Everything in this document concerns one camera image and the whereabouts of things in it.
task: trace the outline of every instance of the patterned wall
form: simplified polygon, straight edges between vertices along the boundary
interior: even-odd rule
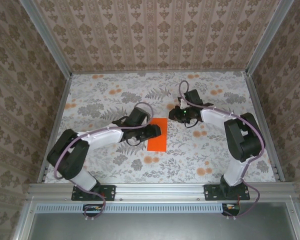
[[[37,181],[65,79],[18,0],[0,0],[0,240]]]
[[[244,69],[278,0],[34,0],[73,72]]]
[[[300,0],[295,0],[253,73],[287,181],[300,200]]]

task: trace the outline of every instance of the orange rectangle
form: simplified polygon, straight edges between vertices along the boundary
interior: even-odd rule
[[[167,151],[168,118],[153,118],[150,124],[155,124],[160,127],[161,136],[149,139],[147,150],[154,152]]]

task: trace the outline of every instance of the floral wallpaper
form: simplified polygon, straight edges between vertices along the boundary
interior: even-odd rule
[[[34,0],[73,72],[244,69],[279,0]]]
[[[18,0],[0,0],[0,240],[35,183],[65,79]]]
[[[300,0],[252,75],[287,181],[300,200]]]
[[[155,118],[167,118],[178,103],[181,80],[188,80],[204,102],[236,114],[255,114],[242,72],[79,74],[72,76],[58,134],[105,127],[129,115],[138,102],[151,104]],[[88,152],[84,168],[101,183],[219,182],[230,157],[224,130],[206,123],[185,128],[168,120],[166,152],[147,151],[147,142],[109,144]],[[46,183],[60,183],[53,170],[50,166]],[[245,179],[275,181],[267,153],[251,164]]]

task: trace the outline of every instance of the purple cable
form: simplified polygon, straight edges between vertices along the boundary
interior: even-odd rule
[[[74,140],[72,140],[72,142],[65,147],[65,149],[63,150],[63,152],[61,153],[60,157],[58,158],[58,160],[56,161],[56,164],[54,166],[54,171],[53,171],[53,175],[54,175],[54,178],[60,180],[60,179],[63,179],[63,177],[58,177],[58,167],[62,161],[62,159],[64,158],[64,156],[66,155],[66,153],[68,152],[68,150],[77,142],[79,141],[80,139],[86,137],[86,136],[92,136],[94,134],[97,134],[97,133],[100,133],[100,132],[106,132],[106,131],[109,131],[109,130],[121,130],[121,129],[141,129],[141,128],[144,128],[146,127],[147,125],[149,125],[152,121],[152,119],[154,118],[154,109],[153,107],[147,103],[147,102],[138,102],[136,105],[134,105],[134,108],[140,104],[145,104],[147,105],[150,110],[151,110],[151,115],[150,115],[150,118],[148,119],[147,123],[146,124],[143,124],[143,125],[140,125],[140,126],[110,126],[110,127],[104,127],[104,128],[101,128],[101,129],[97,129],[97,130],[93,130],[93,131],[88,131],[87,133],[84,133],[78,137],[76,137]],[[100,210],[100,212],[95,216],[95,218],[99,217],[101,215],[101,213],[104,211],[105,207],[106,207],[106,199],[100,195],[99,193],[96,193],[96,192],[93,192],[93,191],[88,191],[88,190],[85,190],[84,188],[82,188],[81,186],[75,184],[77,188],[79,188],[81,191],[85,192],[85,193],[88,193],[88,194],[93,194],[93,195],[96,195],[98,196],[99,198],[102,199],[103,201],[103,205],[102,205],[102,209]],[[86,208],[84,210],[84,216],[87,217],[87,209]]]
[[[260,151],[259,155],[256,156],[256,157],[254,157],[254,158],[252,158],[252,159],[250,159],[250,160],[247,162],[247,164],[246,164],[246,166],[245,166],[245,168],[244,168],[244,170],[243,170],[243,172],[242,172],[242,174],[241,174],[241,181],[243,182],[243,184],[245,184],[246,186],[248,186],[249,188],[251,188],[251,189],[253,189],[253,190],[255,190],[255,191],[257,192],[257,197],[256,197],[254,203],[252,204],[252,206],[251,206],[247,211],[245,211],[244,213],[239,214],[239,215],[237,215],[237,216],[233,216],[233,217],[236,217],[236,218],[242,217],[242,216],[246,215],[248,212],[250,212],[252,209],[254,209],[255,206],[256,206],[256,204],[257,204],[257,202],[258,202],[259,199],[260,199],[260,192],[259,192],[255,187],[253,187],[253,186],[251,186],[250,184],[246,183],[246,182],[244,181],[244,176],[245,176],[245,174],[246,174],[246,172],[247,172],[247,170],[248,170],[249,165],[250,165],[253,161],[259,159],[259,158],[264,154],[264,152],[265,152],[265,145],[264,145],[263,138],[262,138],[261,134],[258,132],[258,130],[257,130],[254,126],[252,126],[252,124],[251,124],[250,122],[248,122],[247,120],[243,119],[242,117],[240,117],[240,116],[238,116],[238,115],[236,115],[236,114],[233,114],[232,112],[225,111],[225,110],[222,110],[222,109],[218,109],[218,108],[215,108],[215,107],[210,107],[210,106],[196,105],[196,104],[193,104],[193,103],[189,102],[188,100],[186,100],[186,98],[184,97],[184,95],[183,95],[182,92],[181,92],[181,85],[182,85],[183,83],[186,83],[186,91],[188,92],[188,90],[189,90],[189,83],[188,83],[186,80],[182,80],[182,81],[180,82],[180,84],[179,84],[179,94],[180,94],[181,98],[182,98],[187,104],[189,104],[189,105],[191,105],[191,106],[194,106],[194,107],[197,107],[197,108],[201,108],[201,109],[209,109],[209,110],[217,111],[217,112],[222,113],[222,114],[229,114],[229,115],[231,115],[231,116],[233,116],[233,117],[239,119],[240,121],[242,121],[243,123],[245,123],[246,125],[248,125],[248,126],[252,129],[252,131],[254,131],[254,133],[256,134],[256,136],[258,137],[258,139],[259,139],[259,141],[260,141],[260,143],[261,143],[261,151]]]

